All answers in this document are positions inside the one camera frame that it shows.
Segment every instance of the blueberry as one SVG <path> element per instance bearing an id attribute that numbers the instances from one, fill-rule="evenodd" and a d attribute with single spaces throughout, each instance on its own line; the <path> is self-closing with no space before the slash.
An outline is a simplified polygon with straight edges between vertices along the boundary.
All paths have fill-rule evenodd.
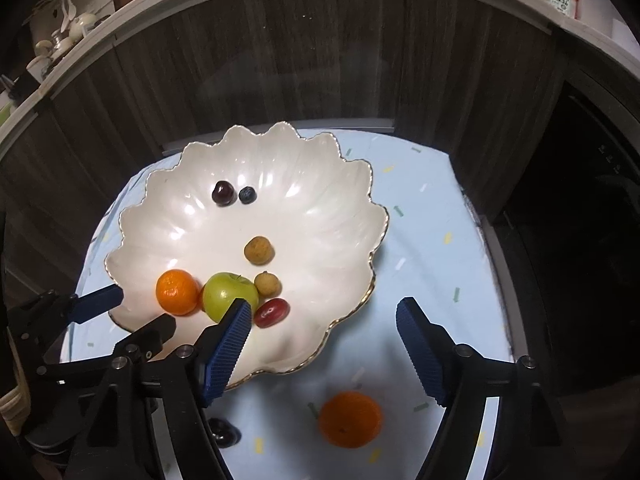
<path id="1" fill-rule="evenodd" d="M 219 448 L 231 447 L 240 442 L 240 431 L 231 423 L 221 418 L 210 418 L 207 422 Z"/>
<path id="2" fill-rule="evenodd" d="M 255 189 L 251 186 L 243 187 L 238 193 L 238 198 L 243 204 L 250 204 L 256 199 Z"/>
<path id="3" fill-rule="evenodd" d="M 219 180 L 213 188 L 211 198 L 218 205 L 229 205 L 234 199 L 234 187 L 226 180 Z"/>

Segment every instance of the green apple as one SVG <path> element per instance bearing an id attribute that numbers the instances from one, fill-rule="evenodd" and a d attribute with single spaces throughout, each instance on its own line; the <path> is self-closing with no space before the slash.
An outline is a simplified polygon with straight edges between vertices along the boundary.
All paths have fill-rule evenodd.
<path id="1" fill-rule="evenodd" d="M 251 280 L 231 272 L 219 272 L 209 278 L 202 293 L 204 311 L 219 323 L 235 298 L 243 298 L 251 305 L 252 314 L 258 309 L 258 289 Z"/>

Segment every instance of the white confetti mark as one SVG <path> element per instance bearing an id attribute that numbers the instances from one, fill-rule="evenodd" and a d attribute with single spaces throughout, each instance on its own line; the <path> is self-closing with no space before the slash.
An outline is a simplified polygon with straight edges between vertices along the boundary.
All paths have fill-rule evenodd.
<path id="1" fill-rule="evenodd" d="M 354 373 L 353 377 L 351 378 L 351 382 L 357 383 L 363 375 L 364 375 L 364 368 L 361 367 L 360 370 Z"/>

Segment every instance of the yellow confetti mark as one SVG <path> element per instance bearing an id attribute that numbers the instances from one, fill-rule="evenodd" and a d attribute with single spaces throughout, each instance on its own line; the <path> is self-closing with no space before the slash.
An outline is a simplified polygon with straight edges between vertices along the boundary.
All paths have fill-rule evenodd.
<path id="1" fill-rule="evenodd" d="M 382 453 L 382 450 L 379 447 L 374 449 L 371 453 L 371 456 L 369 457 L 369 463 L 373 464 L 374 462 L 376 462 L 380 458 L 380 453 Z"/>

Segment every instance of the ribbed blue pad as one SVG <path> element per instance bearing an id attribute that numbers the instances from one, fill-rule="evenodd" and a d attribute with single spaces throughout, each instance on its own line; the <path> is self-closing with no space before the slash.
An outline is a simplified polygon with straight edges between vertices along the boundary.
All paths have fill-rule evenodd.
<path id="1" fill-rule="evenodd" d="M 416 324 L 414 314 L 408 308 L 405 300 L 398 303 L 396 310 L 396 327 L 402 338 L 415 371 L 422 383 L 425 393 L 436 399 L 439 405 L 445 400 L 445 391 L 442 384 L 442 366 L 431 351 L 429 341 Z"/>
<path id="2" fill-rule="evenodd" d="M 236 313 L 236 317 L 222 336 L 204 373 L 202 397 L 209 406 L 225 391 L 229 377 L 234 371 L 238 357 L 251 330 L 251 307 L 247 302 Z"/>

